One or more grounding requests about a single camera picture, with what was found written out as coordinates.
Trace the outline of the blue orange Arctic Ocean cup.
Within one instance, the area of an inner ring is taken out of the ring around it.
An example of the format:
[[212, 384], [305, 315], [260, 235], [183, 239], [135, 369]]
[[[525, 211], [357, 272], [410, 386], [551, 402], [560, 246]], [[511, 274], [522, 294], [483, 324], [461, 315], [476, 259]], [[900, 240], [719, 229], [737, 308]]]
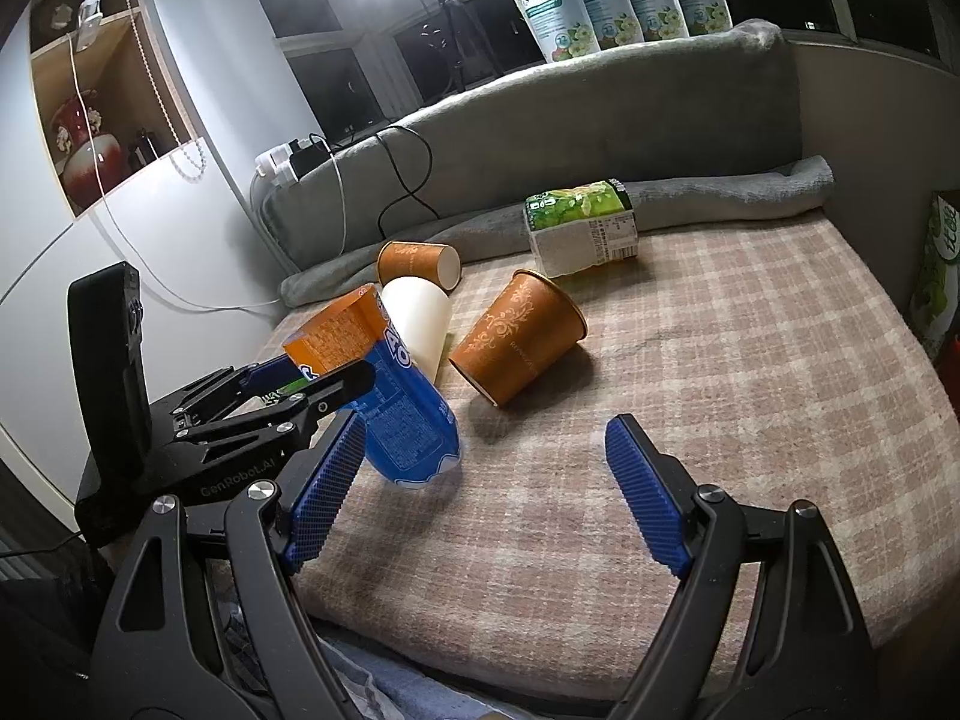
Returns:
[[350, 406], [366, 422], [366, 458], [384, 478], [418, 488], [459, 465], [454, 413], [415, 366], [371, 283], [327, 304], [283, 349], [308, 379], [348, 362], [374, 367], [373, 387]]

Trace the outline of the white paper cup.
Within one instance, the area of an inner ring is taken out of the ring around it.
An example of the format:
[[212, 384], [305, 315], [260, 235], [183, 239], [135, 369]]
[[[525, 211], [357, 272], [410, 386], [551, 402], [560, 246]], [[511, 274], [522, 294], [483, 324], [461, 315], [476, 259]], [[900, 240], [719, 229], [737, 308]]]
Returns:
[[413, 362], [436, 380], [452, 317], [452, 301], [425, 278], [400, 277], [381, 289], [382, 304]]

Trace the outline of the orange cup near blanket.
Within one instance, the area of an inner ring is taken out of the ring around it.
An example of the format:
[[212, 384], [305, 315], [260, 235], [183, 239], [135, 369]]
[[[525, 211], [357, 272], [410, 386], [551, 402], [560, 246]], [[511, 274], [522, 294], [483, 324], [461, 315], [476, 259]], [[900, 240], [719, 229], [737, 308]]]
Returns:
[[462, 280], [462, 260], [449, 244], [389, 241], [377, 254], [376, 275], [381, 284], [402, 277], [421, 278], [450, 293]]

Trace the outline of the orange patterned paper cup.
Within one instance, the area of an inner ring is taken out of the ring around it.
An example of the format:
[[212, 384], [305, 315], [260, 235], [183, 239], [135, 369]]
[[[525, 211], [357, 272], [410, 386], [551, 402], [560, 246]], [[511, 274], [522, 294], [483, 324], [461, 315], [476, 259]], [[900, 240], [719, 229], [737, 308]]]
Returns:
[[579, 305], [550, 278], [521, 268], [451, 351], [449, 362], [503, 408], [586, 335]]

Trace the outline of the green white label cup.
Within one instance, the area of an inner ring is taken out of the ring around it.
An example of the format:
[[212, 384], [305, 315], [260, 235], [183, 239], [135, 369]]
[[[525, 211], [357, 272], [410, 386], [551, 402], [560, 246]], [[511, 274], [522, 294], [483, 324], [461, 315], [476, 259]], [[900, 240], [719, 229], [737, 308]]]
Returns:
[[635, 211], [626, 187], [615, 179], [530, 195], [524, 221], [530, 250], [549, 278], [638, 254]]

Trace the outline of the white power strip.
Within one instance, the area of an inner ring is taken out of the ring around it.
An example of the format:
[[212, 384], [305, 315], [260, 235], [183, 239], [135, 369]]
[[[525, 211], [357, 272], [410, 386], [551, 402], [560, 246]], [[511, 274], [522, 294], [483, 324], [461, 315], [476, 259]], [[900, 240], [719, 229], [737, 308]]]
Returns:
[[256, 158], [256, 172], [263, 181], [277, 187], [290, 187], [301, 182], [330, 157], [324, 143], [295, 138], [260, 153]]

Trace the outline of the red white pot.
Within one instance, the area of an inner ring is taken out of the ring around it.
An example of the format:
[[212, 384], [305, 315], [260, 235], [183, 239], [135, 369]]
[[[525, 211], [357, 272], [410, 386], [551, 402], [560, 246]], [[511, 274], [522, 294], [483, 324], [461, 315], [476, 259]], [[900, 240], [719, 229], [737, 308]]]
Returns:
[[60, 182], [76, 211], [85, 211], [127, 179], [125, 153], [94, 107], [98, 93], [83, 89], [65, 99], [50, 121], [55, 148], [65, 158]]

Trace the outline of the green carton box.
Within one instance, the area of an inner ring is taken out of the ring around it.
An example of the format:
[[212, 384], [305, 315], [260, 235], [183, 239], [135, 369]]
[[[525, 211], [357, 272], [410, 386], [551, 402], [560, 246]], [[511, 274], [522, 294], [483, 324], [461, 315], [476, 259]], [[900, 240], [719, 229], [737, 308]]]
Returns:
[[958, 190], [932, 195], [910, 322], [931, 361], [958, 322]]

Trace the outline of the grey sofa backrest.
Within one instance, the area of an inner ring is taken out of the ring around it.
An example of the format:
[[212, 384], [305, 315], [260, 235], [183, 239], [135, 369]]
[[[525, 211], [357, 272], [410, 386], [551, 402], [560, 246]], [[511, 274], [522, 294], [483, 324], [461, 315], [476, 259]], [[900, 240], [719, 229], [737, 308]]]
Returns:
[[793, 49], [768, 21], [539, 65], [423, 107], [256, 204], [293, 271], [547, 188], [799, 160]]

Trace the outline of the black tripod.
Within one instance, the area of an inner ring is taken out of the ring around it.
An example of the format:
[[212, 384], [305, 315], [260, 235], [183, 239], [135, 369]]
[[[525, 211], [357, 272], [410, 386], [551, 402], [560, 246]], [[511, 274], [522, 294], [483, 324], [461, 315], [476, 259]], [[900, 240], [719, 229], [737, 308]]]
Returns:
[[469, 5], [462, 0], [436, 0], [436, 3], [438, 13], [431, 15], [427, 10], [421, 37], [444, 60], [449, 73], [448, 88], [455, 93], [466, 91], [470, 57], [485, 62], [494, 78], [505, 75], [487, 32]]

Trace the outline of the grey rolled blanket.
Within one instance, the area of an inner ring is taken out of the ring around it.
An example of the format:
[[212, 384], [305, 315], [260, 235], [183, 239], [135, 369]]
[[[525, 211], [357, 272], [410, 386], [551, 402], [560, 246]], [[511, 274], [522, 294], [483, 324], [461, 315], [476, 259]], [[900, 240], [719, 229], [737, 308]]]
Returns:
[[628, 259], [641, 234], [668, 227], [786, 220], [825, 205], [835, 187], [828, 161], [812, 156], [745, 176], [615, 179], [535, 193], [521, 203], [433, 221], [392, 240], [454, 249], [462, 265], [532, 252], [549, 277]]

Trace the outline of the wooden wall shelf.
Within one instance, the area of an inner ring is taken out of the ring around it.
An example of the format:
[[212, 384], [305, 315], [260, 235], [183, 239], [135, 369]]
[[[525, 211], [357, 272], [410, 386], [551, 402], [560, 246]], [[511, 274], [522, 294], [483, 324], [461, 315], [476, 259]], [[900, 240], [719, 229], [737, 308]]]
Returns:
[[47, 151], [73, 215], [88, 209], [76, 211], [67, 199], [60, 182], [65, 158], [55, 148], [50, 121], [65, 99], [83, 89], [98, 93], [94, 107], [124, 150], [127, 179], [164, 156], [184, 179], [203, 177], [206, 154], [172, 89], [156, 29], [140, 0], [32, 0], [29, 45]]

